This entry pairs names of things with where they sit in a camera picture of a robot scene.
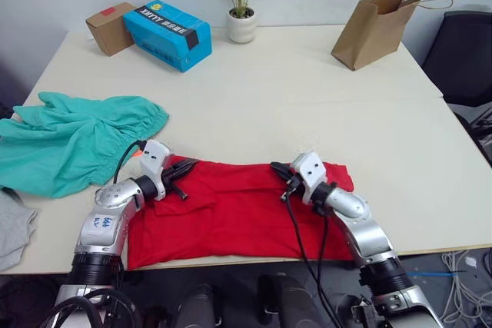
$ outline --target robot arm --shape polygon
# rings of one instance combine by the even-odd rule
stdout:
[[[197,161],[187,159],[168,166],[171,151],[155,140],[148,140],[143,151],[140,159],[143,176],[109,184],[96,192],[94,207],[83,223],[72,268],[66,283],[58,291],[56,305],[72,297],[112,288],[113,279],[122,265],[121,252],[128,225],[145,201],[160,200],[169,191],[176,191],[185,198],[186,194],[173,181],[186,175]],[[83,314],[73,313],[63,326],[87,326],[87,319]]]
[[[288,191],[304,187],[303,202],[331,211],[341,225],[361,269],[360,282],[371,289],[374,307],[386,318],[386,326],[442,328],[420,287],[405,273],[386,233],[372,217],[367,201],[336,184],[327,184],[324,165],[314,152],[297,157],[291,170],[294,173],[288,181]]]

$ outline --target white table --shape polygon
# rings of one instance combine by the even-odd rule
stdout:
[[[492,244],[492,170],[440,92],[403,45],[349,71],[328,55],[340,31],[261,28],[253,43],[231,45],[220,30],[214,54],[185,74],[136,47],[105,57],[84,35],[70,34],[26,104],[38,104],[39,91],[140,94],[171,114],[157,138],[178,154],[247,164],[291,161],[315,149],[346,164],[399,253]],[[133,164],[121,177],[125,171],[135,171]],[[94,191],[57,200],[23,194],[39,210],[38,229],[21,264],[5,273],[69,271]],[[279,259],[206,257],[151,267],[270,260]]]

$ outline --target white pot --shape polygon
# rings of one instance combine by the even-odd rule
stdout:
[[[235,18],[231,15],[232,9],[228,13],[228,37],[239,44],[253,41],[256,35],[256,12],[249,18]]]

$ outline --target cardboard box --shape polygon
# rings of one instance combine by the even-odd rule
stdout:
[[[133,39],[126,29],[122,17],[135,8],[129,3],[121,3],[85,20],[94,40],[106,55],[116,54],[133,45]]]
[[[159,0],[123,19],[136,45],[181,72],[212,53],[210,25]]]

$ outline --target black tape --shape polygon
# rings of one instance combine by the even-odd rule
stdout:
[[[174,32],[176,35],[180,35],[186,38],[186,44],[188,45],[188,50],[191,50],[198,45],[198,34],[193,28],[186,28],[179,25],[176,22],[170,21],[163,15],[153,12],[151,9],[147,8],[145,5],[143,7],[135,9],[133,12],[137,12],[142,17],[145,17],[149,21],[154,22],[167,30]]]

